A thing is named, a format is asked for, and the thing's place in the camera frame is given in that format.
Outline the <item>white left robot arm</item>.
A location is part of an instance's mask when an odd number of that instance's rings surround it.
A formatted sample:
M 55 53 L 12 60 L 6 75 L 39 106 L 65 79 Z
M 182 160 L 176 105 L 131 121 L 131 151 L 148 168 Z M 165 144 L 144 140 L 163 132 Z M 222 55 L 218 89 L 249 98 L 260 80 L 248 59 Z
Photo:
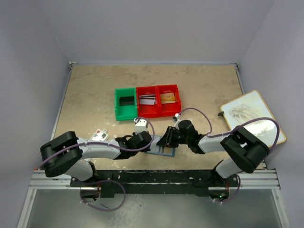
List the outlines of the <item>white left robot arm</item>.
M 87 159 L 129 159 L 139 152 L 148 151 L 154 138 L 154 133 L 143 131 L 109 141 L 94 141 L 77 137 L 75 132 L 69 131 L 40 147 L 40 167 L 47 177 L 66 174 L 86 186 L 93 186 L 98 175 L 94 164 Z

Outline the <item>blue leather card holder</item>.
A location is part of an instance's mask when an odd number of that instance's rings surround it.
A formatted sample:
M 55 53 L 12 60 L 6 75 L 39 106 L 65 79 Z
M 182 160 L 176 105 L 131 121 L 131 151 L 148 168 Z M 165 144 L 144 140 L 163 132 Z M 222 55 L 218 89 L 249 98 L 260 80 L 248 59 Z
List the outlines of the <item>blue leather card holder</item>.
M 168 147 L 160 147 L 157 145 L 157 142 L 161 139 L 160 136 L 155 136 L 152 144 L 150 145 L 150 150 L 147 151 L 147 154 L 154 154 L 160 156 L 174 157 L 175 149 Z

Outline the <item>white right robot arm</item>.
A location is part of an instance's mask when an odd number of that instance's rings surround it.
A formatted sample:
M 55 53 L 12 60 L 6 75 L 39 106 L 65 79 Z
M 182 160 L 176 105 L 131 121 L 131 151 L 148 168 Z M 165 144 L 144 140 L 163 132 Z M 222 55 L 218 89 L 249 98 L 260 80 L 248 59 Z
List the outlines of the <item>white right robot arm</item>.
M 222 186 L 232 175 L 253 173 L 270 153 L 269 147 L 244 127 L 233 133 L 216 137 L 200 134 L 190 120 L 182 120 L 177 127 L 169 126 L 157 142 L 160 147 L 177 148 L 187 145 L 195 154 L 226 152 L 227 160 L 219 162 L 211 171 L 211 180 Z

